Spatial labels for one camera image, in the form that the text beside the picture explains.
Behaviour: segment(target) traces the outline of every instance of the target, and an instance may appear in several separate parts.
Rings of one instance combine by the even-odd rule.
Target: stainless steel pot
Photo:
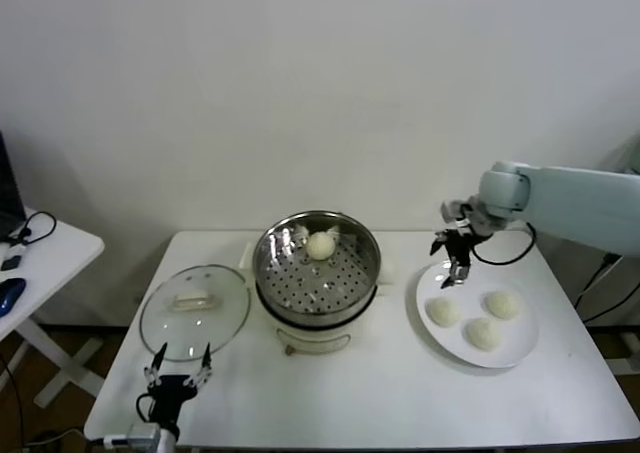
[[[330,231],[333,255],[313,260],[309,235]],[[345,325],[371,303],[380,249],[371,232],[342,213],[307,211],[285,218],[260,238],[253,254],[258,297],[276,319],[296,328]]]

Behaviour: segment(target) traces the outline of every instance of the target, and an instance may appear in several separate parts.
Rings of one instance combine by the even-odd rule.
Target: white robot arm
[[[640,176],[498,162],[482,175],[478,194],[442,205],[456,229],[438,232],[432,247],[446,246],[451,276],[462,283],[469,251],[509,221],[623,256],[640,256]]]

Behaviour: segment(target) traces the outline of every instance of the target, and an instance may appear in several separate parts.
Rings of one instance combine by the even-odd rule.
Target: white table
[[[33,231],[32,237],[36,238],[49,231],[51,220],[39,216],[34,218],[29,227]],[[6,244],[0,246],[2,256],[6,248]],[[50,237],[27,248],[19,268],[0,272],[0,281],[14,277],[27,280],[27,287],[11,312],[0,318],[0,340],[13,330],[26,340],[9,361],[9,368],[14,370],[17,367],[29,345],[60,367],[60,372],[34,400],[42,408],[46,407],[69,381],[93,396],[98,395],[102,386],[103,379],[82,366],[100,348],[100,340],[91,338],[74,357],[70,357],[30,316],[103,249],[104,243],[97,236],[58,221],[58,227]],[[0,376],[0,389],[6,381],[7,376],[3,373]]]
[[[237,267],[258,232],[181,232],[174,236],[146,298],[192,266]],[[539,320],[534,351],[518,366],[485,370],[456,360],[416,322],[420,271],[434,261],[429,232],[379,232],[393,284],[379,288],[363,332],[344,350],[286,357],[255,298],[238,336],[213,356],[213,376],[183,406],[180,445],[281,448],[461,448],[636,438],[640,423],[566,295],[537,249],[501,269],[529,285],[522,292]],[[504,260],[529,241],[504,232],[481,252]],[[146,391],[141,310],[85,425],[87,437],[126,433],[134,399]],[[187,373],[197,362],[165,362]]]

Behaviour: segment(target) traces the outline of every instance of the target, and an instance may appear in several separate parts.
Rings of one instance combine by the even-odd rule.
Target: blue mouse
[[[0,283],[0,317],[11,311],[26,286],[24,278],[9,278]]]

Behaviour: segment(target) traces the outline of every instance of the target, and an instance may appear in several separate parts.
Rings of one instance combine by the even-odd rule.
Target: laptop
[[[0,132],[0,240],[26,220],[9,155]]]

